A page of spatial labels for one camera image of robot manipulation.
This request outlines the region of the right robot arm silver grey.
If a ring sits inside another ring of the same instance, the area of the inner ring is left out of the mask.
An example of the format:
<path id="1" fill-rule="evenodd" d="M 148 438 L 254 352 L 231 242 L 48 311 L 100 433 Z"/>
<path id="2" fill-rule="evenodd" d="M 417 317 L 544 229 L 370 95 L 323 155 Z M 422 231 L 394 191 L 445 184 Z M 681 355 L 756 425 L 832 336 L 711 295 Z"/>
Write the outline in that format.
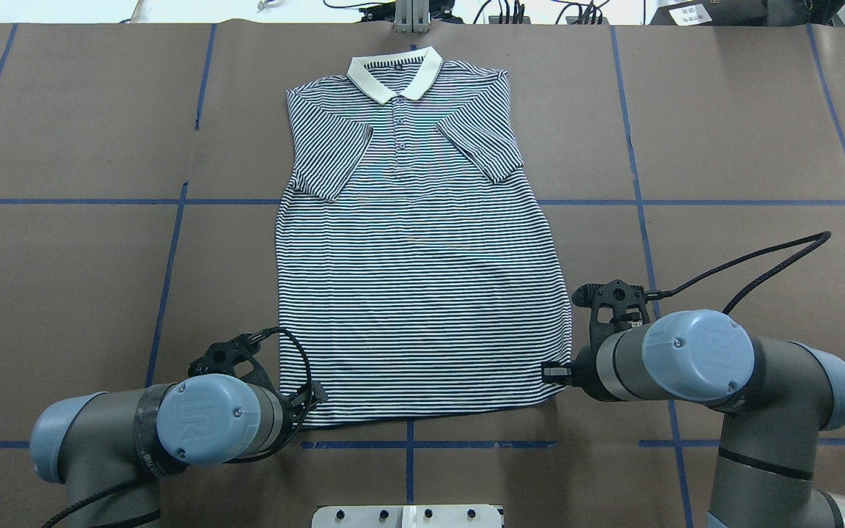
<path id="1" fill-rule="evenodd" d="M 845 496 L 815 487 L 819 434 L 845 426 L 845 361 L 795 341 L 748 334 L 695 309 L 651 320 L 657 297 L 620 280 L 586 284 L 589 345 L 542 364 L 547 384 L 601 402 L 680 400 L 724 416 L 710 527 L 845 527 Z"/>

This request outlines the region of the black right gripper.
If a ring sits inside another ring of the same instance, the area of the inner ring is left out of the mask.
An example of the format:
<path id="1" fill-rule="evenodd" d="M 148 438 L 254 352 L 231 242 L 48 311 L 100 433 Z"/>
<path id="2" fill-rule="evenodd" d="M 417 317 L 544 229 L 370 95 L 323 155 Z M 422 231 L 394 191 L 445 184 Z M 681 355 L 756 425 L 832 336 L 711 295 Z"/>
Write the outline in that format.
<path id="1" fill-rule="evenodd" d="M 607 338 L 630 330 L 637 324 L 651 322 L 647 312 L 646 291 L 616 279 L 610 283 L 587 283 L 578 287 L 571 298 L 575 307 L 589 309 L 589 344 L 565 362 L 541 364 L 541 380 L 557 386 L 601 386 L 597 367 L 600 348 Z"/>

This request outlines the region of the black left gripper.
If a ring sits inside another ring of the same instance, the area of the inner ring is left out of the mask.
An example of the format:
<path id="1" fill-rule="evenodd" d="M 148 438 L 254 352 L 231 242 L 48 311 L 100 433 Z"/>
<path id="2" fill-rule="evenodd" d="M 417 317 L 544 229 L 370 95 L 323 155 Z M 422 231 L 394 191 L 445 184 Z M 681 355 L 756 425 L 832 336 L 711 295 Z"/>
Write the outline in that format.
<path id="1" fill-rule="evenodd" d="M 189 365 L 188 377 L 230 375 L 230 377 L 266 389 L 269 394 L 278 399 L 284 409 L 285 423 L 292 428 L 300 428 L 309 412 L 328 401 L 329 397 L 322 384 L 315 380 L 309 356 L 294 334 L 282 334 L 281 337 L 298 351 L 305 371 L 305 382 L 294 393 L 282 394 L 272 384 L 268 371 L 256 358 L 261 350 L 262 341 L 269 337 L 271 334 L 239 334 L 228 341 L 209 345 L 207 351 Z"/>

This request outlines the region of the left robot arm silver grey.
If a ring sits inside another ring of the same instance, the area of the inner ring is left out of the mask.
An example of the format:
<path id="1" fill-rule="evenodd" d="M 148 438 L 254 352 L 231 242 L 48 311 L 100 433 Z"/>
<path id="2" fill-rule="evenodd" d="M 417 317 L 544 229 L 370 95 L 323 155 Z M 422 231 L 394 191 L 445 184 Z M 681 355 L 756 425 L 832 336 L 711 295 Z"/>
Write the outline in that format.
<path id="1" fill-rule="evenodd" d="M 299 433 L 326 391 L 305 371 L 286 395 L 256 359 L 262 341 L 282 335 L 303 364 L 288 329 L 273 327 L 214 343 L 184 381 L 60 400 L 34 422 L 29 454 L 40 479 L 66 488 L 54 527 L 158 527 L 161 481 L 191 466 L 261 461 Z"/>

